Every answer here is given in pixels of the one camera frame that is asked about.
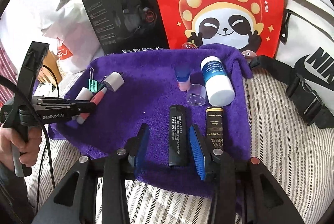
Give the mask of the person's left hand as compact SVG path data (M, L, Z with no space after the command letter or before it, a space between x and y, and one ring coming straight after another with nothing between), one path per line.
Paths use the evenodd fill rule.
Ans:
M31 127L28 132L28 142L26 143L19 133L13 128L1 126L1 163L9 170L14 171L13 154L11 145L13 144L23 153L20 162L26 167L32 167L37 162L40 144L42 142L42 130L39 127Z

